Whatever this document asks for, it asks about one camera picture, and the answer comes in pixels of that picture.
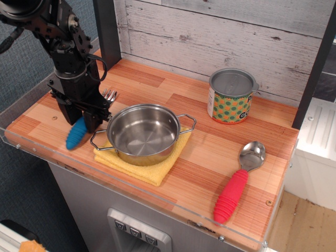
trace control panel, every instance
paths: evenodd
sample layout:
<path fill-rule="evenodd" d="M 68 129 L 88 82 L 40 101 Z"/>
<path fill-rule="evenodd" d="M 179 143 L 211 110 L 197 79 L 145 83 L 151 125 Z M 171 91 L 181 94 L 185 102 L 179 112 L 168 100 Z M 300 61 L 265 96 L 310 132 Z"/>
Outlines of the control panel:
<path fill-rule="evenodd" d="M 113 208 L 108 221 L 119 252 L 172 252 L 172 240 L 166 233 Z"/>

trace dish towel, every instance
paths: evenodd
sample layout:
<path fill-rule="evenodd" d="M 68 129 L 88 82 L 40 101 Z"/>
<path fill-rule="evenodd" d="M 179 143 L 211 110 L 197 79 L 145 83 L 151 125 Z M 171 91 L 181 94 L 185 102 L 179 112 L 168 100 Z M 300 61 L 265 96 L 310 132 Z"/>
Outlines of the dish towel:
<path fill-rule="evenodd" d="M 116 154 L 115 150 L 98 151 L 94 149 L 93 150 L 93 152 L 95 153 L 94 160 L 110 168 L 123 172 L 129 176 L 135 177 L 136 179 L 147 182 L 151 185 L 160 186 L 162 180 L 167 175 L 171 167 L 173 167 L 178 156 L 180 156 L 190 135 L 191 132 L 180 134 L 171 155 L 167 159 L 155 165 L 137 166 L 129 164 L 124 160 L 122 160 Z M 110 146 L 112 146 L 111 143 L 107 141 L 103 147 L 110 147 Z"/>

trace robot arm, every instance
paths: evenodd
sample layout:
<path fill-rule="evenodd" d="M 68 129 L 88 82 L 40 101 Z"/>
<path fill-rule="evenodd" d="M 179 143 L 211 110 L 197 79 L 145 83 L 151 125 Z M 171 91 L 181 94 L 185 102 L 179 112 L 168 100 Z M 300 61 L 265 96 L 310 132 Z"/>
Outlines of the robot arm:
<path fill-rule="evenodd" d="M 103 60 L 89 54 L 90 37 L 64 0 L 0 0 L 0 20 L 17 27 L 0 45 L 0 53 L 26 29 L 52 58 L 58 78 L 48 85 L 68 123 L 73 125 L 84 116 L 88 131 L 93 132 L 102 120 L 109 120 L 110 105 L 99 92 L 106 72 L 100 79 L 96 63 Z"/>

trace can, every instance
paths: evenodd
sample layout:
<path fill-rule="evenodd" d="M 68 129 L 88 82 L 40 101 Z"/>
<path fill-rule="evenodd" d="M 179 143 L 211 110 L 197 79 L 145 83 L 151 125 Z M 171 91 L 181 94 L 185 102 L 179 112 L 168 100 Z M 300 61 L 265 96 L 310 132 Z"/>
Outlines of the can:
<path fill-rule="evenodd" d="M 207 111 L 217 122 L 235 124 L 246 120 L 253 92 L 259 84 L 248 72 L 225 68 L 214 72 L 209 79 Z"/>

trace orange object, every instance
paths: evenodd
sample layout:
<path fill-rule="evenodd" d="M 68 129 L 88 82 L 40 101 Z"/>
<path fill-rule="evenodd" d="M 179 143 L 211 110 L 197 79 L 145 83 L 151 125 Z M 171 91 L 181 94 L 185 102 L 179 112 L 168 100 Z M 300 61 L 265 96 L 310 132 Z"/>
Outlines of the orange object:
<path fill-rule="evenodd" d="M 19 252 L 46 252 L 46 249 L 35 240 L 28 240 L 21 243 Z"/>

